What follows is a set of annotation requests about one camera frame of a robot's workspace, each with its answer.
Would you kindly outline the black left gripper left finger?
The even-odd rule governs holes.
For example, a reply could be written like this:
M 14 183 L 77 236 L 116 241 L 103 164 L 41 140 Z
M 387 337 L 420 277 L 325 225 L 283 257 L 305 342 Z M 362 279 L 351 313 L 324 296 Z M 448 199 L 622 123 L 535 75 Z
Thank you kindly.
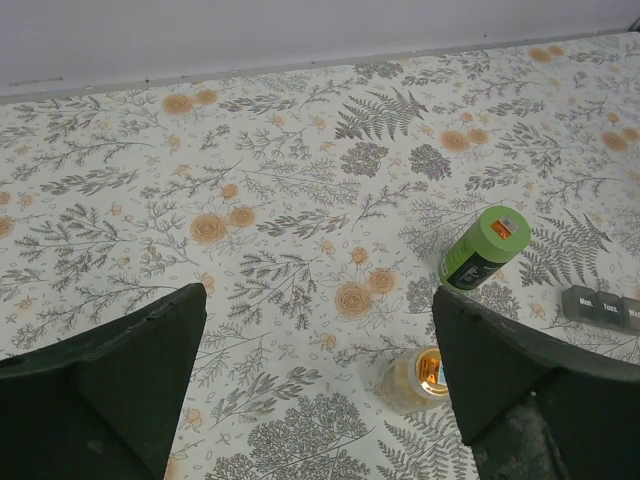
M 161 479 L 206 322 L 188 284 L 1 362 L 4 479 Z

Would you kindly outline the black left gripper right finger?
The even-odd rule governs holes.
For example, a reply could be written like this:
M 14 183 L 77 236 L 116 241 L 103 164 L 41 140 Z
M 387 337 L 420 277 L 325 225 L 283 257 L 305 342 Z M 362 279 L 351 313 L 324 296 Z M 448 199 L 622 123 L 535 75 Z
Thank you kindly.
M 639 368 L 447 288 L 432 303 L 457 425 L 482 479 L 636 479 Z

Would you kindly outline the grey weekly pill organizer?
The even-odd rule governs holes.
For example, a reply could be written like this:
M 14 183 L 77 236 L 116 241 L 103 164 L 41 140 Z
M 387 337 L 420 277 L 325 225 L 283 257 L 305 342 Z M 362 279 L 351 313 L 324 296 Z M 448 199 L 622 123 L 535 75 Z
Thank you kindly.
M 576 285 L 563 291 L 561 299 L 568 320 L 639 334 L 638 300 Z

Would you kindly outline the green pill bottle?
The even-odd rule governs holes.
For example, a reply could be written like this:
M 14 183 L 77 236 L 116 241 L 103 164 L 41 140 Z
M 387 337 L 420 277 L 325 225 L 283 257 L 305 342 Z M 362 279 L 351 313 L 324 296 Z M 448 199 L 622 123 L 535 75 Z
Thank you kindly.
M 530 240 L 531 228 L 520 213 L 491 206 L 443 255 L 440 281 L 457 290 L 474 290 L 522 253 Z

